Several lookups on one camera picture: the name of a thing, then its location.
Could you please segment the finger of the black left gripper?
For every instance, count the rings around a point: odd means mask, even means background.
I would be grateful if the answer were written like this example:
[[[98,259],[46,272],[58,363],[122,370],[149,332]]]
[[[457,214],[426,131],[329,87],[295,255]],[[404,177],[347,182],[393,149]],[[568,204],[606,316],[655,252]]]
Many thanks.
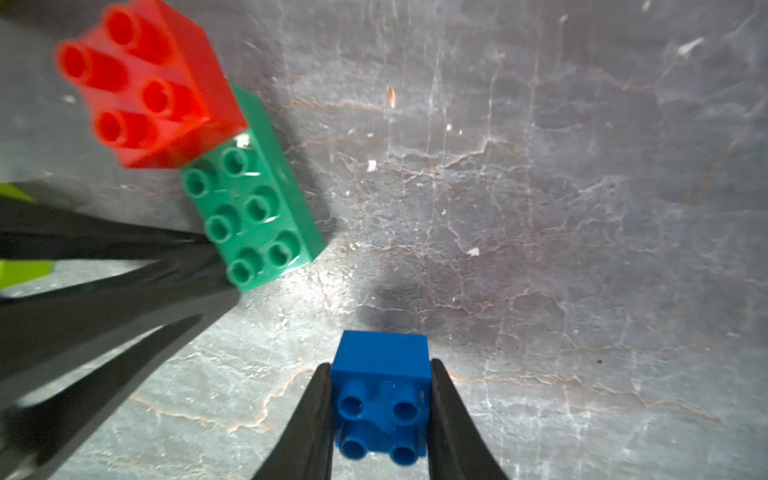
[[[219,262],[158,261],[1,302],[1,476],[48,479],[239,301]]]
[[[203,234],[1,199],[3,260],[160,260],[215,255],[216,248]]]

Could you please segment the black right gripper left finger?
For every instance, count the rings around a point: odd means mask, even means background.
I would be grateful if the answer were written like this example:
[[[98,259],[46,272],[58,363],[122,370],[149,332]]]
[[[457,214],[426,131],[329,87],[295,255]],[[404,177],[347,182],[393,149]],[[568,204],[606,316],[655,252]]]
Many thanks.
[[[331,478],[333,410],[331,365],[320,364],[278,443],[254,480]]]

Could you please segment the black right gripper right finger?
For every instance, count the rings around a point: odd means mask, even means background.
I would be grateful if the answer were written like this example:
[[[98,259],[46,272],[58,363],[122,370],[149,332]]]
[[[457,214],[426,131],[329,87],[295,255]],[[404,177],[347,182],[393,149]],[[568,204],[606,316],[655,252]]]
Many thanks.
[[[443,362],[430,362],[432,386],[428,467],[432,480],[498,479],[499,466],[469,415]]]

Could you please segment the blue lego brick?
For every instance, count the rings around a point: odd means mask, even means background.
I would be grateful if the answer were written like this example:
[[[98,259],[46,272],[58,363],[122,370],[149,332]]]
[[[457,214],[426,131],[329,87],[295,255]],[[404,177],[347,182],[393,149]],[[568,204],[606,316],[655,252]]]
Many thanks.
[[[410,466],[426,455],[432,373],[424,335],[346,330],[331,365],[334,441]]]

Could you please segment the green long lego brick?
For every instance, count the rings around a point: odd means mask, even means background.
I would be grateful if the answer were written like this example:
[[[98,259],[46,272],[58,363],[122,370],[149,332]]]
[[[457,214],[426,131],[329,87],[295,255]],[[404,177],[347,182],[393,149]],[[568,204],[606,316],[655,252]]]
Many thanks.
[[[246,130],[181,168],[181,185],[229,281],[254,290],[314,261],[326,242],[262,100],[232,89]]]

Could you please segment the red lego brick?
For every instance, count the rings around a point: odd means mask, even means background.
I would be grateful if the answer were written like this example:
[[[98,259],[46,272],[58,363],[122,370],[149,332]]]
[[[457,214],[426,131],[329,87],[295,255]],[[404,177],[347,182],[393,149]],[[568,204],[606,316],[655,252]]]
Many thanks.
[[[204,30],[162,1],[109,6],[56,63],[124,168],[178,169],[247,127]]]

